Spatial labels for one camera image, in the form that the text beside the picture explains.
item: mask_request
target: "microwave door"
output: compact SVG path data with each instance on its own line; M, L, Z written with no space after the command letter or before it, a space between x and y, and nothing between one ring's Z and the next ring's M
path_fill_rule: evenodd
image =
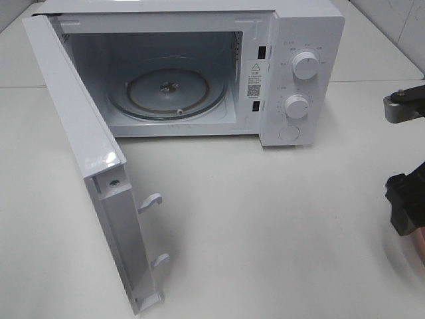
M25 19L24 26L131 307L138 313L161 300L151 273L158 262L148 262L137 219L137 212L160 198L150 196L137 209L126 158L57 35L60 25L39 15Z

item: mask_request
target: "control panel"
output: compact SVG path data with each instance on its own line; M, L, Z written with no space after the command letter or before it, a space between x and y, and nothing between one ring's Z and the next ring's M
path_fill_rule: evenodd
M313 143L343 25L343 17L279 19L262 114L263 146Z

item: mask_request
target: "tiled wall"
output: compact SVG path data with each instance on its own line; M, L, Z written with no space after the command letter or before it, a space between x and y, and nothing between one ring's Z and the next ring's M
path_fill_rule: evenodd
M0 0L0 32L36 0Z
M425 72L425 0L351 0Z

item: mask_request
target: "black clamp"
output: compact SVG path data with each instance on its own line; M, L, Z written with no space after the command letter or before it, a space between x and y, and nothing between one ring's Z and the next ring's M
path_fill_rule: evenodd
M395 175L386 183L392 205L391 223L400 236L425 227L425 162L409 175Z
M425 85L392 93L384 98L384 107L390 123L425 117Z

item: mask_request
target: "timer knob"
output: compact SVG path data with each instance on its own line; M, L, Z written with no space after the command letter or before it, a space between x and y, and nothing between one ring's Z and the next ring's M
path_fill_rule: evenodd
M319 70L319 59L311 51L297 53L292 59L292 71L300 80L308 80L317 74Z
M302 95L290 96L285 101L285 111L289 118L302 118L308 113L309 103Z

